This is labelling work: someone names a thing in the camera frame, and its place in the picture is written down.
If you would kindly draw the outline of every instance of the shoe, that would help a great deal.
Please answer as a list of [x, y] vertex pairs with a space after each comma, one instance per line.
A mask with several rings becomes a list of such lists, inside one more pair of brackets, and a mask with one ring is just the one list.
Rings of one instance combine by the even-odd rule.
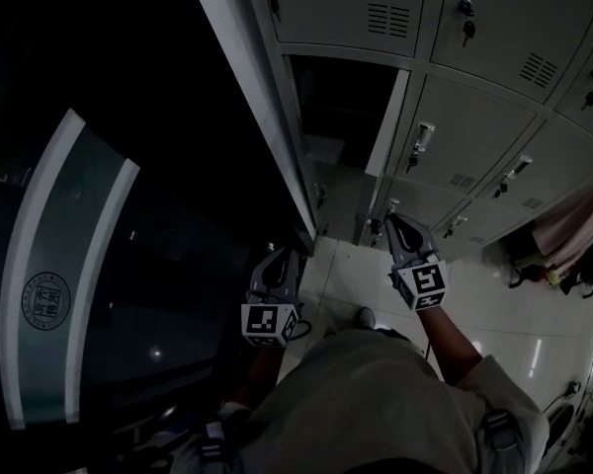
[[376, 316], [374, 316], [374, 311], [369, 307], [361, 308], [356, 314], [356, 318], [354, 318], [354, 328], [373, 329], [375, 326]]

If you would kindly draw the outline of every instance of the white tile floor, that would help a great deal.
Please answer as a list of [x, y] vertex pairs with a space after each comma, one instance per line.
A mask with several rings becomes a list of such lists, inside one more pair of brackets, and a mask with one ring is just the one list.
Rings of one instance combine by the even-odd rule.
[[[379, 326], [397, 330], [426, 351], [428, 339], [420, 321], [390, 284], [391, 264], [388, 252], [317, 239], [300, 286], [303, 317], [312, 323], [312, 332], [290, 343], [280, 379], [327, 331], [350, 327], [361, 306], [372, 308]], [[544, 409], [569, 381], [579, 380], [585, 386], [593, 365], [593, 296], [583, 299], [580, 293], [586, 290], [578, 288], [565, 296], [545, 283], [529, 281], [509, 289], [509, 280], [509, 266], [498, 246], [468, 255], [450, 265], [444, 308], [481, 353], [496, 356]], [[432, 355], [429, 362], [439, 374]], [[593, 388], [593, 373], [590, 381]], [[572, 401], [576, 407], [582, 392]], [[541, 472], [556, 457], [553, 467], [569, 460], [559, 448], [552, 450]]]

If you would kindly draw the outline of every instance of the circular logo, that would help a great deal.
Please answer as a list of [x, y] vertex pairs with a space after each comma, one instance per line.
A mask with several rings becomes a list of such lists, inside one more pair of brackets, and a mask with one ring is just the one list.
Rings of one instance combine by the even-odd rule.
[[52, 330], [63, 323], [70, 310], [70, 290], [66, 281], [53, 273], [31, 278], [22, 293], [22, 312], [31, 326]]

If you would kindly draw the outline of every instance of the gray shirt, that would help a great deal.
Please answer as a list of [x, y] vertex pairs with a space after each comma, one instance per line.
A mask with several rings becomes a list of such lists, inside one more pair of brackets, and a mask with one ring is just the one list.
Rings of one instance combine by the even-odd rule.
[[347, 331], [310, 350], [253, 413], [261, 432], [237, 463], [246, 473], [340, 473], [410, 458], [444, 474], [476, 472], [476, 431], [490, 409], [517, 419], [534, 472], [549, 422], [492, 356], [449, 386], [411, 343]]

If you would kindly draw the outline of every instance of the pink cloth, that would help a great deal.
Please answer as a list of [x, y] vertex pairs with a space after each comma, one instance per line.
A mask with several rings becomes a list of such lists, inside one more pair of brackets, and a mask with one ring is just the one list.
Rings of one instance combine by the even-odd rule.
[[548, 269], [575, 264], [593, 244], [593, 182], [536, 219], [532, 234]]

